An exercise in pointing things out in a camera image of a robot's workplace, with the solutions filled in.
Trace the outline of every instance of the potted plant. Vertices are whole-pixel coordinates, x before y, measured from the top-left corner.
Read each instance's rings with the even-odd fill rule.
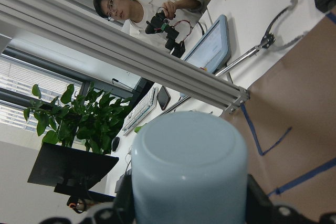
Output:
[[[37,119],[37,135],[41,136],[47,127],[50,130],[43,137],[43,142],[72,147],[75,137],[85,140],[86,150],[99,154],[111,153],[111,142],[121,130],[124,118],[131,111],[127,103],[130,98],[117,99],[111,92],[95,91],[93,82],[90,84],[87,95],[78,95],[71,100],[74,85],[70,84],[63,93],[59,105],[59,97],[55,97],[50,103],[41,99],[41,91],[37,84],[33,86],[32,94],[39,100],[30,100],[31,106],[24,110],[26,121],[33,113]]]

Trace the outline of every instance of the hand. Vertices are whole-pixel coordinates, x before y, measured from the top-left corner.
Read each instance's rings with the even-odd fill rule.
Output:
[[[175,12],[176,12],[176,5],[173,2],[164,2],[162,4],[163,7],[163,12],[164,15],[166,16],[166,18],[172,20],[175,16]]]

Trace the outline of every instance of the white shirt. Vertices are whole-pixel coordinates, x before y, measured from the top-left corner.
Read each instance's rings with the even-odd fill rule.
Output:
[[[145,29],[147,27],[146,21],[151,21],[152,17],[157,13],[161,12],[162,8],[159,8],[162,6],[164,2],[171,1],[176,2],[179,0],[137,0],[143,7],[144,14],[143,19],[139,23],[134,23],[133,21],[130,21],[131,27],[130,27],[130,35],[142,40],[143,42],[146,42],[150,45],[153,45],[156,48],[163,49],[167,52],[169,52],[168,49],[165,48],[165,44],[167,42],[167,33],[162,32],[159,34],[146,34]],[[173,26],[180,20],[188,20],[192,27],[194,27],[199,18],[201,17],[201,13],[193,13],[190,12],[187,9],[178,9],[176,10],[176,17],[173,20],[169,21],[169,25]],[[187,34],[190,32],[190,25],[187,22],[181,22],[175,27],[175,30],[177,30],[180,34],[176,38],[175,42],[180,43],[181,40],[183,40]]]

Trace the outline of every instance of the man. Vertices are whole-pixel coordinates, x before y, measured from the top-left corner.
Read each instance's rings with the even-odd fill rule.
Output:
[[[202,2],[203,0],[93,0],[98,15],[108,20],[129,19],[131,36],[165,51],[169,51],[165,48],[167,34],[146,34],[146,21],[150,22],[162,10],[171,26],[180,20],[187,20],[190,24],[183,21],[175,27],[180,33],[176,42],[180,42],[189,34],[190,26],[194,27],[201,17]]]

